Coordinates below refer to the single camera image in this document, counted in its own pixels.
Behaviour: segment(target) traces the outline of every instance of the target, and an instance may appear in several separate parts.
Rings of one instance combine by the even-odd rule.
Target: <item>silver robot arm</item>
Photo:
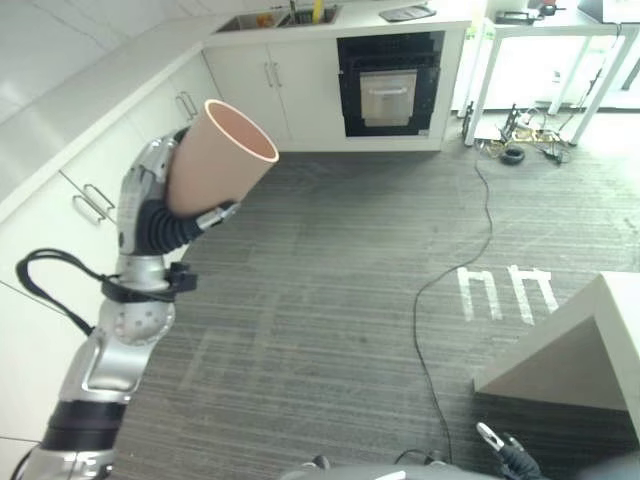
[[[118,212],[117,274],[103,283],[99,320],[76,352],[42,440],[19,468],[23,480],[101,480],[111,470],[127,404],[149,357],[171,328],[176,294],[196,277],[163,255],[232,215],[227,202],[191,218],[166,207],[167,173],[185,131],[150,142],[126,174]]]

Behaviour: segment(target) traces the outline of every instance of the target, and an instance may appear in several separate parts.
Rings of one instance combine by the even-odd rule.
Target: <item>oven handle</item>
[[[409,89],[407,87],[401,88],[385,88],[382,90],[369,90],[371,95],[404,95]]]

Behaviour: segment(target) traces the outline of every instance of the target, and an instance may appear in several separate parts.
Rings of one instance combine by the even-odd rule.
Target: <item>faucet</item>
[[[295,25],[298,23],[298,19],[296,18],[296,0],[289,0],[289,10],[291,11],[290,22]]]

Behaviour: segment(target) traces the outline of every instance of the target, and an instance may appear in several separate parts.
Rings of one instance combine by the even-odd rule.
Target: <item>kitchen counter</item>
[[[205,46],[464,29],[471,23],[469,11],[445,0],[432,2],[438,13],[429,18],[390,24],[378,16],[415,3],[342,5],[329,25],[215,33],[233,17],[215,15],[145,32],[0,124],[0,222]]]
[[[407,22],[389,23],[379,13],[393,8],[420,3],[417,0],[378,0],[352,2],[339,6],[334,22],[326,25],[312,25],[288,28],[244,30],[239,32],[215,33],[205,42],[206,46],[242,45],[259,42],[288,42],[292,40],[312,40],[321,38],[343,38],[366,35],[390,35],[394,33],[429,32],[467,28],[471,25],[471,9],[464,3],[446,0],[429,2],[437,13],[432,17]]]

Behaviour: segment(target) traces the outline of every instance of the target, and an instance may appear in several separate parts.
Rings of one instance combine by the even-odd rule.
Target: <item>black oven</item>
[[[443,41],[444,32],[339,38],[347,137],[428,130]]]

